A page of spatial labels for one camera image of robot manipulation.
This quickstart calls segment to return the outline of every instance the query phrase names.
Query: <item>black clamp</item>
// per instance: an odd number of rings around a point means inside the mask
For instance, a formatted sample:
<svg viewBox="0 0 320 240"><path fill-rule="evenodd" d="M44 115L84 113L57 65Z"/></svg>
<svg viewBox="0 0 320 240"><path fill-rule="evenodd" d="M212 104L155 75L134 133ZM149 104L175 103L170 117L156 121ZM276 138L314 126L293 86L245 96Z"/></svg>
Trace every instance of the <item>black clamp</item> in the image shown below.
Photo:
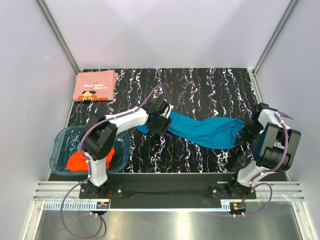
<svg viewBox="0 0 320 240"><path fill-rule="evenodd" d="M146 103L142 109L149 115L146 122L147 128L152 133L163 137L172 119L161 115L165 113L164 115L166 116L169 113L170 105L165 100L156 98L154 101Z"/></svg>
<svg viewBox="0 0 320 240"><path fill-rule="evenodd" d="M247 143L251 144L254 140L258 138L260 132L264 127L259 122L259 115L262 110L268 109L277 112L278 110L269 107L268 104L259 103L254 106L252 111L251 122L247 123L240 131L236 133L235 146L246 145Z"/></svg>
<svg viewBox="0 0 320 240"><path fill-rule="evenodd" d="M251 187L241 185L237 182L238 173L232 176L232 179L227 184L211 185L213 199L255 199L256 193Z"/></svg>

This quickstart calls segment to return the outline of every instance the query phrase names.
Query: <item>blue plastic tub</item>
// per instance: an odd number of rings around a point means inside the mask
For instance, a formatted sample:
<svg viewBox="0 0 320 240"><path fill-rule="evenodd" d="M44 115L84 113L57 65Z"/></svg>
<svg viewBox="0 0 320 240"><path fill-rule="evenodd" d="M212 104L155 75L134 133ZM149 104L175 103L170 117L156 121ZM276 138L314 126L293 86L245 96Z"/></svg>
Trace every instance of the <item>blue plastic tub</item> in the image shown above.
<svg viewBox="0 0 320 240"><path fill-rule="evenodd" d="M61 130L54 140L50 157L50 168L58 175L75 176L87 175L87 171L70 171L67 167L69 158L78 150L79 138L86 126L69 126ZM115 154L107 173L118 173L127 165L130 157L130 138L127 131L118 134L113 143Z"/></svg>

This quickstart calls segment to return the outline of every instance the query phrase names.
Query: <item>cable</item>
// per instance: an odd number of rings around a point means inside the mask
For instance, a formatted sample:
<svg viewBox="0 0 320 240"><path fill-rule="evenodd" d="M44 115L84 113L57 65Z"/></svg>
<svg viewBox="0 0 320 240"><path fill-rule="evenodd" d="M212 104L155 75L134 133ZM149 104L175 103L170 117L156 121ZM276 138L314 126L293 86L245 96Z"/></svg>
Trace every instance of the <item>cable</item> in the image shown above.
<svg viewBox="0 0 320 240"><path fill-rule="evenodd" d="M294 119L292 116L289 116L288 114L286 114L282 111L279 111L278 113L280 114L281 117L285 117L285 118L291 119L291 120Z"/></svg>
<svg viewBox="0 0 320 240"><path fill-rule="evenodd" d="M91 213L90 213L90 212L87 212L87 213L84 213L84 214L78 216L78 217L77 217L76 219L74 219L72 222L68 223L67 226L68 226L68 227L71 226L72 224L74 224L75 222L77 222L77 221L78 221L79 219L81 219L82 217L88 216L88 215L91 215ZM66 230L63 226L62 226L62 228L60 228L60 229L55 229L54 224L53 224L52 221L53 221L53 220L52 220L52 217L49 216L49 217L48 217L48 225L49 225L49 228L50 228L50 230L51 230L52 232L58 233L58 232L61 232L61 231L63 231L63 230Z"/></svg>
<svg viewBox="0 0 320 240"><path fill-rule="evenodd" d="M244 194L244 195L243 195L243 199L242 199L242 201L241 201L241 202L242 202L242 203L245 203L246 198L247 198L247 196Z"/></svg>
<svg viewBox="0 0 320 240"><path fill-rule="evenodd" d="M80 144L79 144L79 153L80 153L81 156L83 156L84 158L86 158L86 159L88 160L88 162L87 162L87 163L88 163L88 178L87 178L86 180L83 180L83 181L79 182L78 184L76 184L75 186L73 186L73 187L67 192L67 194L64 196L64 198L63 198L63 200L62 200L62 202L61 202L61 207L60 207L60 218L61 218L62 225L63 225L64 229L65 229L71 236L73 236L73 237L75 237L75 238L78 238L78 239L83 239L83 240L93 239L93 238L95 238L95 237L101 232L101 229L102 229L102 226L103 226L103 221L104 221L104 219L103 219L100 215L98 215L97 213L94 214L95 217L98 217L98 218L100 219L100 227L99 227L98 231L97 231L94 235L92 235L92 236L79 236L79 235L76 235L76 234L74 234L72 231L69 230L69 228L68 228L68 226L66 225L65 220L64 220L63 208L64 208L65 201L66 201L68 195L69 195L76 187L81 186L81 185L84 184L84 183L87 183L87 182L90 180L90 178L92 177L92 167L91 167L90 159L89 159L85 154L82 153L82 149L83 149L83 145L84 145L84 141L85 141L86 137L87 137L96 127L100 126L101 124L104 124L104 123L106 123L106 122L108 122L108 121L110 121L110 120L115 120L116 118L118 119L118 118L122 118L122 117L128 116L128 115L130 115L130 114L136 113L138 110L140 110L140 109L144 106L144 104L151 98L151 96L153 95L153 93L155 92L155 90L157 90L158 88L162 88L162 89L163 89L162 92L163 92L163 95L164 95L164 99L166 99L166 98L167 98L167 94L166 94L165 87L164 87L162 84L158 84L156 87L154 87L154 88L152 89L152 91L149 93L149 95L146 97L146 99L138 106L137 109L132 110L132 111L129 111L129 112L126 112L126 113L123 113L123 114L120 114L120 115L118 115L117 117L109 117L109 118L107 118L107 119L104 119L104 120L96 123L95 125L93 125L93 126L83 135L83 137L82 137L82 139L81 139L81 141L80 141Z"/></svg>
<svg viewBox="0 0 320 240"><path fill-rule="evenodd" d="M250 187L252 189L256 189L257 187L261 186L261 185L267 185L269 188L270 188L270 197L266 203L266 205L261 208L259 211L257 212L254 212L254 213L249 213L249 214L246 214L246 216L254 216L254 215L257 215L259 213L261 213L263 210L265 210L267 208L267 206L270 204L271 202L271 199L272 199L272 195L273 195L273 190L272 190L272 187L269 183L266 183L266 182L261 182L261 183L258 183L257 185L254 185L253 186L253 181L259 177L260 175L263 175L265 173L270 173L270 172L275 172L277 171L281 165L283 164L283 162L285 161L286 159L286 155L287 155L287 152L288 152L288 145L289 145L289 136L288 136L288 130L287 130L287 127L285 125L285 122L279 117L278 115L278 112L275 112L274 113L274 116L275 118L279 121L279 123L281 124L281 126L283 127L283 130L284 130L284 150L283 150L283 154L282 154L282 158L281 160L279 161L279 163L272 169L269 169L269 170L264 170L262 171L261 173L257 173L255 176L253 176L250 180Z"/></svg>

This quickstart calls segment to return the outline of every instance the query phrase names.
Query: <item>folded t-shirt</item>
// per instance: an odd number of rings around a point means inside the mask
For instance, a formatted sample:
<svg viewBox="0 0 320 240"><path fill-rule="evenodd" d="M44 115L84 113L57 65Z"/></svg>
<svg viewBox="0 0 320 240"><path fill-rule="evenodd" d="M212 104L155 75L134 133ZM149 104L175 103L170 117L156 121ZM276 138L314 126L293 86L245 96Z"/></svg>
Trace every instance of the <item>folded t-shirt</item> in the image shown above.
<svg viewBox="0 0 320 240"><path fill-rule="evenodd" d="M114 99L118 73L114 70L80 72L76 76L73 100L108 101Z"/></svg>

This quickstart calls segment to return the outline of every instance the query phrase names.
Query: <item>gray wall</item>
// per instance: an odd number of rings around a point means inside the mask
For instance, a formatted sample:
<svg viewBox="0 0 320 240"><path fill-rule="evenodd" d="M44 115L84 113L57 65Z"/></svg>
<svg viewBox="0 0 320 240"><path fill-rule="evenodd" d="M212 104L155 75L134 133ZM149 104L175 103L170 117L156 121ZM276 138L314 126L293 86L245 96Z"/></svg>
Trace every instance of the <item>gray wall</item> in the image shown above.
<svg viewBox="0 0 320 240"><path fill-rule="evenodd" d="M258 79L267 103L294 117L301 142L289 171L298 180L320 236L320 1L302 0L275 43Z"/></svg>
<svg viewBox="0 0 320 240"><path fill-rule="evenodd" d="M0 232L22 239L75 74L35 0L0 2Z"/></svg>
<svg viewBox="0 0 320 240"><path fill-rule="evenodd" d="M45 0L79 67L253 68L290 0Z"/></svg>

